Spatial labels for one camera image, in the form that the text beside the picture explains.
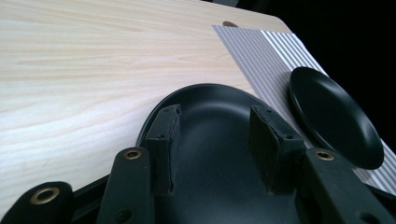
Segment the black plastic bracket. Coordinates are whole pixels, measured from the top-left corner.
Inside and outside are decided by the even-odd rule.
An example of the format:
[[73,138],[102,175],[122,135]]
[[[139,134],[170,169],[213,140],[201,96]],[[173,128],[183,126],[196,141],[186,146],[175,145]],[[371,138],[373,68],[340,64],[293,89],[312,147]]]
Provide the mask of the black plastic bracket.
[[268,193],[292,194],[294,161],[306,149],[304,139],[274,110],[250,109],[249,149]]
[[340,154],[309,148],[300,169],[296,207],[302,223],[395,223]]
[[155,195],[169,195],[173,191],[177,172],[180,115],[180,105],[169,105],[161,109],[143,141],[143,147],[151,155]]
[[126,148],[114,160],[96,224],[154,223],[149,152]]

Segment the black plastic part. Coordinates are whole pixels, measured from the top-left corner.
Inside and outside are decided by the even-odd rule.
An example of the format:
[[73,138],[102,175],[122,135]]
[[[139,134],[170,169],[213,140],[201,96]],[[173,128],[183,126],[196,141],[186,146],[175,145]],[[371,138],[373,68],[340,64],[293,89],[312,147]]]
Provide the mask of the black plastic part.
[[157,114],[141,147],[151,158],[154,194],[172,193],[177,172],[177,150],[180,137],[180,105],[169,105]]
[[303,158],[302,176],[296,205],[304,223],[396,223],[340,154],[309,148]]
[[75,212],[72,224],[95,223],[105,194],[108,175],[74,192]]
[[114,160],[97,224],[154,223],[149,152],[126,148]]
[[182,110],[178,168],[174,193],[155,197],[157,223],[299,223],[294,196],[266,193],[248,149],[250,108],[268,105],[228,86],[189,86],[152,110],[137,145],[169,105]]
[[73,216],[73,191],[64,182],[47,182],[26,191],[1,224],[68,224]]
[[292,171],[306,149],[304,139],[273,109],[251,107],[249,149],[267,190],[274,194],[295,191]]
[[290,76],[290,99],[300,124],[324,147],[341,153],[353,165],[376,169],[384,148],[360,106],[332,79],[309,67]]

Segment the brass insert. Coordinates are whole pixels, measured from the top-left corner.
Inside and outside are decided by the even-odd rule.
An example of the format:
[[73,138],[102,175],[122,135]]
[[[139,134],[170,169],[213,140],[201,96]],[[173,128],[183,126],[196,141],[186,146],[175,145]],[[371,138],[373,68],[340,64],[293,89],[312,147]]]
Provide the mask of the brass insert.
[[44,188],[35,192],[35,194],[30,198],[30,203],[32,204],[43,204],[49,203],[53,199],[55,199],[59,195],[59,189],[52,188]]

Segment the light wood grain surface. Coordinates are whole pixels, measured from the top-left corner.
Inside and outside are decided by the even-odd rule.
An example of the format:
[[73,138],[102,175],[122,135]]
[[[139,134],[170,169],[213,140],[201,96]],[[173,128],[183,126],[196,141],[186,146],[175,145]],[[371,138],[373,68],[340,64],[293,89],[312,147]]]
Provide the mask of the light wood grain surface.
[[169,93],[254,94],[212,25],[290,33],[278,18],[198,0],[0,1],[0,217],[28,189],[108,175]]

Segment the screw hole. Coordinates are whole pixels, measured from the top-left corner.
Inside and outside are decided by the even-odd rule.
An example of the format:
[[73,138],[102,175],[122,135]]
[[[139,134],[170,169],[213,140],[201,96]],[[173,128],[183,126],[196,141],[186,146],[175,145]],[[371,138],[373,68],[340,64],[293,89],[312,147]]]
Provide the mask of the screw hole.
[[125,152],[124,158],[126,160],[134,160],[134,159],[139,158],[141,155],[142,155],[141,151],[133,149],[133,150],[129,150],[129,151]]
[[130,210],[119,211],[114,217],[114,221],[118,224],[127,223],[132,217],[132,212]]
[[49,203],[59,195],[58,188],[44,188],[35,192],[35,194],[30,198],[30,203],[32,204],[43,204]]
[[373,216],[370,213],[361,213],[359,215],[359,218],[364,221],[365,223],[369,223],[369,224],[379,224],[380,221],[378,220],[378,218],[376,218],[375,216]]
[[332,161],[334,160],[334,156],[328,152],[324,152],[324,151],[317,151],[316,152],[317,157],[321,160],[324,161]]

